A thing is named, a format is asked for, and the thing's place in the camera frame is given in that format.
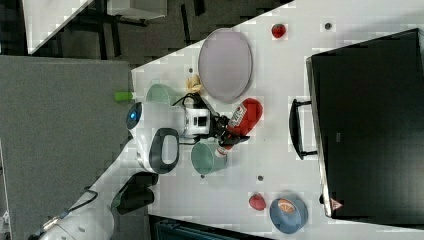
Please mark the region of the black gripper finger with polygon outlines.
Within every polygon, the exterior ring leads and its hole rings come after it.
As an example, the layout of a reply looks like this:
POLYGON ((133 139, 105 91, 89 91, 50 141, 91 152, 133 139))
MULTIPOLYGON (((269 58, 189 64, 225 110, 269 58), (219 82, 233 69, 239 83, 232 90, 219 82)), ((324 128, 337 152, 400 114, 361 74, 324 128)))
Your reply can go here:
POLYGON ((239 143, 243 143, 243 142, 245 142, 245 141, 247 141, 249 139, 250 139, 249 136, 228 135, 228 136, 224 136, 219 141, 219 145, 222 146, 222 147, 234 146, 234 145, 237 145, 239 143))

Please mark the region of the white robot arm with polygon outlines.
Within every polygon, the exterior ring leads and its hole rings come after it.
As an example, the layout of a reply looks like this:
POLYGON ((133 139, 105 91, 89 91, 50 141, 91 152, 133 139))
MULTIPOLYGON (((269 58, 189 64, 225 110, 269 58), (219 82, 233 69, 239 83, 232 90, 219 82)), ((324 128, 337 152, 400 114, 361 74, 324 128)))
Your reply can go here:
POLYGON ((43 224, 28 240, 110 240, 114 231, 112 204, 138 173, 166 174, 179 161, 183 144, 192 144, 192 158, 222 167, 230 149, 249 139, 262 105, 246 99, 228 118, 207 105, 184 107, 160 102, 137 102, 126 117, 131 139, 116 160, 69 209, 43 224))

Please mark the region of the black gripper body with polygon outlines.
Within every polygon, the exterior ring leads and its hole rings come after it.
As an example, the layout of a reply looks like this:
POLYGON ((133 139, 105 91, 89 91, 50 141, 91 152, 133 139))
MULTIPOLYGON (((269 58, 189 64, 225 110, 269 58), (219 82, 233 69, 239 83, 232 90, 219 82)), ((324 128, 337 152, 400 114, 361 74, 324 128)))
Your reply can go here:
POLYGON ((216 138, 219 142, 228 140, 229 131, 227 129, 229 118, 225 115, 212 115, 209 136, 216 138))

